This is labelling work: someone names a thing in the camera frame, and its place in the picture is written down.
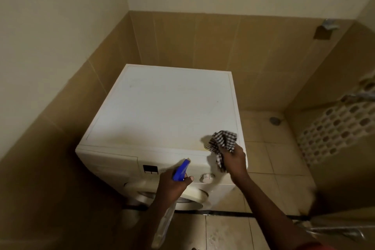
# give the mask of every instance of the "person's left arm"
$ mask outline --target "person's left arm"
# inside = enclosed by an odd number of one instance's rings
[[[149,250],[154,239],[157,227],[166,210],[182,195],[186,187],[194,180],[193,176],[185,177],[184,181],[173,181],[174,169],[168,169],[160,175],[155,200],[147,212],[146,219],[134,240],[132,249]]]

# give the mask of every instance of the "washing machine door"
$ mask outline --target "washing machine door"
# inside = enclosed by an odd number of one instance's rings
[[[133,199],[150,205],[156,194],[159,181],[142,180],[125,184],[124,191]],[[194,186],[188,186],[178,198],[176,210],[199,210],[208,199],[208,194]]]

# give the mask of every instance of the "person's left hand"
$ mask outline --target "person's left hand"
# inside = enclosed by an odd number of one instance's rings
[[[168,169],[160,175],[159,186],[157,187],[154,202],[162,204],[169,208],[179,197],[185,189],[193,182],[194,177],[187,177],[185,174],[184,181],[173,181],[172,176],[175,169]]]

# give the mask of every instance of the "black and white cloth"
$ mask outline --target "black and white cloth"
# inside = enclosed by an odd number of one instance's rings
[[[231,131],[219,131],[212,135],[209,143],[205,146],[206,149],[216,154],[216,163],[221,172],[226,172],[224,165],[223,154],[219,150],[219,146],[228,149],[230,152],[234,151],[234,144],[237,140],[237,134]]]

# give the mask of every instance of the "white washing machine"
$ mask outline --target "white washing machine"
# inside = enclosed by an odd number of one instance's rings
[[[76,153],[116,191],[147,205],[160,173],[190,159],[195,180],[176,210],[209,210],[235,187],[204,148],[220,130],[237,133],[245,148],[231,72],[129,64]]]

